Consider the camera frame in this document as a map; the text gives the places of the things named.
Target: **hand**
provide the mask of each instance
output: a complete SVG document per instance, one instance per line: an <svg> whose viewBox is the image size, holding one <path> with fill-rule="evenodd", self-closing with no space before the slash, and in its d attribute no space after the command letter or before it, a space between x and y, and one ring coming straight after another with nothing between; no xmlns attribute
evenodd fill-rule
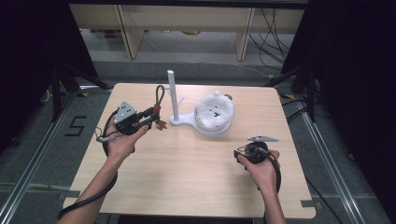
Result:
<svg viewBox="0 0 396 224"><path fill-rule="evenodd" d="M134 152L134 144L141 136L145 135L149 126L143 126L134 134L122 135L120 132L114 133L117 130L116 124L114 123L115 118L114 116L111 119L106 131L106 134L113 133L112 135L117 136L114 140L107 142L108 157L123 161Z"/></svg>
<svg viewBox="0 0 396 224"><path fill-rule="evenodd" d="M275 150L268 150L276 158L279 158L279 152ZM275 190L276 191L276 171L273 164L268 160L264 160L258 164L251 163L244 156L239 155L238 160L245 165L254 184L260 191Z"/></svg>

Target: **wooden table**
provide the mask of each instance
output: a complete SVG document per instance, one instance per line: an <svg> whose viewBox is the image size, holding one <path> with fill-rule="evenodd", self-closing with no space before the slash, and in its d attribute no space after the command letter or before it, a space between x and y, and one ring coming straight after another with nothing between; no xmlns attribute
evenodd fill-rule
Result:
<svg viewBox="0 0 396 224"><path fill-rule="evenodd" d="M155 103L153 84L117 84L108 99L98 127L126 101L138 111ZM235 116L230 129L208 137L190 126L175 127L171 98L165 94L161 116L167 129L153 129L136 144L136 152L121 166L119 179L101 209L102 213L189 216L262 217L260 192L248 172L236 162L233 151L249 143L247 138L263 134L279 139L269 142L280 151L282 185L280 201L286 217L312 218L314 207L304 173L275 89L231 86L177 85L177 98L185 97L179 114L190 113L194 104L220 90L233 97ZM104 164L106 155L95 135L87 148L71 190L83 191ZM76 198L66 198L64 206Z"/></svg>

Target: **white stand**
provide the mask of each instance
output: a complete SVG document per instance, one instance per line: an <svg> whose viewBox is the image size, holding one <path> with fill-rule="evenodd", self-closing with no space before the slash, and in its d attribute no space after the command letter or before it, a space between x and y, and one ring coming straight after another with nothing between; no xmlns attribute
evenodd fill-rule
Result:
<svg viewBox="0 0 396 224"><path fill-rule="evenodd" d="M169 81L169 91L172 99L172 107L174 115L170 117L169 121L174 126L188 125L194 128L198 133L207 135L207 136L216 136L222 133L225 133L231 126L231 122L224 125L220 130L215 131L207 131L200 128L195 120L194 113L190 114L178 114L178 104L177 104L177 95L176 95L176 87L175 87L175 74L172 70L168 70L168 81Z"/></svg>
<svg viewBox="0 0 396 224"><path fill-rule="evenodd" d="M231 126L231 122L230 122L230 123L224 125L224 127L221 128L220 130L216 130L216 131L203 130L202 128L200 128L198 126L197 122L195 121L194 113L178 115L178 120L175 120L175 118L173 116L171 116L169 121L174 126L189 125L192 128L194 128L198 133L208 135L208 136L216 136L216 135L225 133Z"/></svg>

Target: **white rod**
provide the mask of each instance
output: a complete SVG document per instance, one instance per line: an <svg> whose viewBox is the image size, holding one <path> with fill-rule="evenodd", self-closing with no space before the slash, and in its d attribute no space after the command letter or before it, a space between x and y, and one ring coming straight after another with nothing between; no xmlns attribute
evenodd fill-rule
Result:
<svg viewBox="0 0 396 224"><path fill-rule="evenodd" d="M178 120L175 74L174 74L174 71L172 71L172 70L168 70L168 81L169 81L169 87L171 89L172 107L174 109L174 120Z"/></svg>

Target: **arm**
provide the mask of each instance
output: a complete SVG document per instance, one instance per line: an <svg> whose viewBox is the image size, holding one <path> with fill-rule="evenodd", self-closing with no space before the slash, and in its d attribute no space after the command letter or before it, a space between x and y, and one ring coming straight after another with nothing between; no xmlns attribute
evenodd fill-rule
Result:
<svg viewBox="0 0 396 224"><path fill-rule="evenodd" d="M90 185L82 192L82 194L76 200L76 203L83 201L97 194L98 192L105 189L123 161L134 152L134 144L136 141L143 136L148 130L148 126L144 126L139 129L136 133L132 135L123 135L117 137L115 140L107 142L108 147L108 157L106 159L105 164L93 178ZM116 127L114 124L114 118L110 121L110 124L107 129L107 133L112 133L116 131ZM63 223L95 223L96 217L102 207L103 201L105 200L105 196L102 198L88 203L76 210L73 210L67 214L65 214L59 221L59 224Z"/></svg>
<svg viewBox="0 0 396 224"><path fill-rule="evenodd" d="M279 152L269 150L276 159ZM238 160L245 165L254 184L260 189L265 204L265 217L267 223L286 223L276 192L276 172L273 164L265 160L259 164L251 163L247 158L238 156Z"/></svg>

